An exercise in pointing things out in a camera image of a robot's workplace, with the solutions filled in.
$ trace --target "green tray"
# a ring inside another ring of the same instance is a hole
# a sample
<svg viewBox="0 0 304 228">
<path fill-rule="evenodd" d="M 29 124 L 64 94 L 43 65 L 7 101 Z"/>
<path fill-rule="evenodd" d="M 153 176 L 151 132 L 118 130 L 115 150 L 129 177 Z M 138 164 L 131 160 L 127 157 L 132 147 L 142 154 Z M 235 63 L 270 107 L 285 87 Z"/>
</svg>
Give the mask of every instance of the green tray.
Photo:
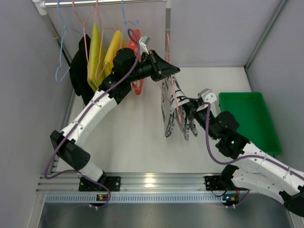
<svg viewBox="0 0 304 228">
<path fill-rule="evenodd" d="M 230 111 L 239 128 L 237 132 L 268 154 L 282 149 L 261 93 L 220 93 L 221 111 Z"/>
</svg>

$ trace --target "yellow cloth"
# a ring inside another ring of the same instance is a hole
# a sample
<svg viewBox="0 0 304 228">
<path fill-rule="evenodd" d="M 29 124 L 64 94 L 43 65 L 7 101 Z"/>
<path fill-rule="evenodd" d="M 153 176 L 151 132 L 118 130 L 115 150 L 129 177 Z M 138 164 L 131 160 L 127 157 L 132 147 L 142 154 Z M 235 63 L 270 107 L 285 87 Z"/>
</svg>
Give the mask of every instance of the yellow cloth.
<svg viewBox="0 0 304 228">
<path fill-rule="evenodd" d="M 120 41 L 122 38 L 122 32 L 121 31 L 116 31 L 113 35 L 112 41 L 110 43 L 109 49 L 105 55 L 104 58 L 104 70 L 105 70 L 105 75 L 109 75 L 112 71 L 113 68 L 113 58 L 116 56 L 117 51 L 120 49 Z M 122 48 L 126 47 L 125 40 L 123 38 L 122 41 Z"/>
<path fill-rule="evenodd" d="M 98 89 L 98 87 L 106 77 L 105 71 L 103 71 L 102 74 L 100 75 L 103 69 L 103 62 L 105 60 L 105 49 L 104 46 L 102 45 L 100 63 L 99 63 L 100 45 L 101 45 L 101 38 L 100 38 L 99 29 L 97 24 L 94 24 L 92 30 L 91 45 L 90 45 L 89 72 L 87 78 L 87 82 L 94 90 L 94 92 Z"/>
</svg>

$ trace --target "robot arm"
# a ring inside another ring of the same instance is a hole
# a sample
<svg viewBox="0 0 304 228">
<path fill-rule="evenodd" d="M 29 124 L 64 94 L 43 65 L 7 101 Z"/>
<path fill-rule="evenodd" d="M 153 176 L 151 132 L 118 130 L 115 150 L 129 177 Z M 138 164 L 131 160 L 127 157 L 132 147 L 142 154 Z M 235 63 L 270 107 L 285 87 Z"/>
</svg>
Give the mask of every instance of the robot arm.
<svg viewBox="0 0 304 228">
<path fill-rule="evenodd" d="M 82 149 L 84 143 L 105 115 L 115 108 L 131 91 L 131 82 L 151 77 L 160 81 L 180 71 L 179 68 L 161 59 L 154 50 L 143 53 L 142 61 L 138 62 L 134 71 L 118 86 L 114 85 L 130 70 L 135 62 L 134 52 L 129 48 L 118 50 L 113 64 L 112 73 L 102 82 L 90 103 L 61 132 L 53 131 L 50 138 L 54 149 L 59 148 L 57 155 L 68 163 L 74 170 L 81 172 L 89 179 L 104 183 L 105 172 L 90 159 L 90 154 Z"/>
<path fill-rule="evenodd" d="M 239 124 L 230 112 L 221 112 L 214 117 L 205 105 L 212 97 L 210 90 L 205 90 L 199 94 L 199 99 L 192 99 L 183 106 L 188 118 L 195 118 L 206 130 L 206 140 L 209 136 L 219 140 L 216 144 L 218 150 L 233 159 L 230 162 L 217 161 L 207 143 L 211 158 L 218 164 L 226 165 L 219 181 L 270 196 L 289 211 L 304 217 L 304 172 L 279 162 L 238 134 Z"/>
<path fill-rule="evenodd" d="M 65 140 L 57 153 L 61 159 L 76 171 L 99 183 L 104 183 L 106 174 L 92 162 L 90 154 L 82 149 L 91 131 L 131 91 L 131 82 L 148 76 L 153 81 L 159 81 L 180 71 L 179 68 L 162 60 L 155 51 L 150 50 L 147 55 L 143 55 L 142 61 L 125 81 L 99 99 L 104 91 L 126 74 L 134 61 L 135 56 L 131 49 L 120 49 L 113 60 L 112 73 L 102 82 L 91 102 L 70 125 L 60 133 L 54 131 L 50 136 L 54 148 Z M 236 129 L 239 124 L 230 112 L 221 112 L 214 117 L 209 110 L 208 115 L 206 102 L 211 103 L 215 99 L 215 94 L 211 90 L 204 90 L 198 99 L 189 98 L 190 102 L 183 107 L 188 118 L 196 119 L 205 129 L 207 138 L 210 136 L 214 140 L 219 140 L 216 144 L 218 150 L 233 159 L 231 162 L 218 162 L 226 165 L 220 176 L 221 183 L 270 196 L 283 203 L 289 211 L 304 217 L 304 173 L 268 156 L 247 138 L 238 134 Z"/>
</svg>

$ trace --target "blue hanger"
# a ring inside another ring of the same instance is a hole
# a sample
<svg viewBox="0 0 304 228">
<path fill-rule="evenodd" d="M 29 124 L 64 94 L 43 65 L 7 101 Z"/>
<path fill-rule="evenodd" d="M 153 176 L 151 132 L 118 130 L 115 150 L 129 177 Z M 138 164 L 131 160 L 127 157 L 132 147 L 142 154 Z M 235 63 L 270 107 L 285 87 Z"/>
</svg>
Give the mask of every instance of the blue hanger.
<svg viewBox="0 0 304 228">
<path fill-rule="evenodd" d="M 61 0 L 58 0 L 58 1 L 57 1 L 57 9 L 58 9 L 58 13 L 59 13 L 59 15 L 60 15 L 60 17 L 61 17 L 61 20 L 62 20 L 62 23 L 63 23 L 65 32 L 64 32 L 64 34 L 63 34 L 63 36 L 62 36 L 62 38 L 61 38 L 60 54 L 59 54 L 59 66 L 57 67 L 57 70 L 56 70 L 56 73 L 55 73 L 55 80 L 56 80 L 58 83 L 60 83 L 60 82 L 65 78 L 65 76 L 67 75 L 68 71 L 69 71 L 70 68 L 71 68 L 71 67 L 69 67 L 69 68 L 67 69 L 67 71 L 64 73 L 64 75 L 61 77 L 61 79 L 58 80 L 58 71 L 59 71 L 59 69 L 60 69 L 61 66 L 62 66 L 61 58 L 62 58 L 63 40 L 64 40 L 64 38 L 65 38 L 67 32 L 68 32 L 69 30 L 73 30 L 73 31 L 79 33 L 81 36 L 83 35 L 82 32 L 80 32 L 80 31 L 78 31 L 78 30 L 76 30 L 76 29 L 74 29 L 74 28 L 68 28 L 68 27 L 67 27 L 67 24 L 66 24 L 66 22 L 65 22 L 65 20 L 64 20 L 64 18 L 63 18 L 63 16 L 62 16 L 62 14 L 61 14 L 61 11 L 60 11 L 60 9 L 59 9 L 59 3 L 60 3 L 60 1 L 61 1 Z"/>
<path fill-rule="evenodd" d="M 125 15 L 125 11 L 124 11 L 124 0 L 122 0 L 122 11 L 123 11 L 123 20 L 124 20 L 124 26 L 123 26 L 123 30 L 122 30 L 122 37 L 121 37 L 121 40 L 120 40 L 120 48 L 122 48 L 122 44 L 123 44 L 123 34 L 124 34 L 124 31 L 125 31 L 125 29 L 126 29 L 126 27 L 127 27 L 127 24 L 128 23 L 131 23 L 131 24 L 133 24 L 134 25 L 134 27 L 138 27 L 139 26 L 139 21 L 137 20 L 137 21 L 135 21 L 135 23 L 134 22 L 132 22 L 132 21 L 130 21 L 130 20 L 127 20 L 127 17 L 126 17 L 126 15 Z"/>
</svg>

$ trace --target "metal rail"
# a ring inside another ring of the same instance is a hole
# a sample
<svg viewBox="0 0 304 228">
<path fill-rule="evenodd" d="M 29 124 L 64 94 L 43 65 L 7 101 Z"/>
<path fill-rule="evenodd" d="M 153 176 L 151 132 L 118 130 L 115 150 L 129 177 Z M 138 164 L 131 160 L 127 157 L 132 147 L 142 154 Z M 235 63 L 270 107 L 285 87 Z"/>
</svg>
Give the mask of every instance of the metal rail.
<svg viewBox="0 0 304 228">
<path fill-rule="evenodd" d="M 166 0 L 123 0 L 123 3 L 138 3 L 138 2 L 158 2 L 163 1 L 166 2 Z M 98 5 L 110 5 L 110 4 L 121 4 L 121 0 L 98 0 Z M 96 5 L 96 1 L 89 0 L 89 1 L 74 1 L 74 6 L 93 6 Z M 45 8 L 53 8 L 57 7 L 57 2 L 42 2 L 42 6 Z M 71 1 L 66 2 L 60 2 L 60 7 L 69 7 L 73 6 L 73 3 Z"/>
<path fill-rule="evenodd" d="M 210 193 L 204 176 L 209 173 L 107 173 L 120 176 L 120 192 L 125 193 Z M 54 179 L 40 177 L 37 193 L 79 193 L 76 174 L 62 174 Z"/>
</svg>

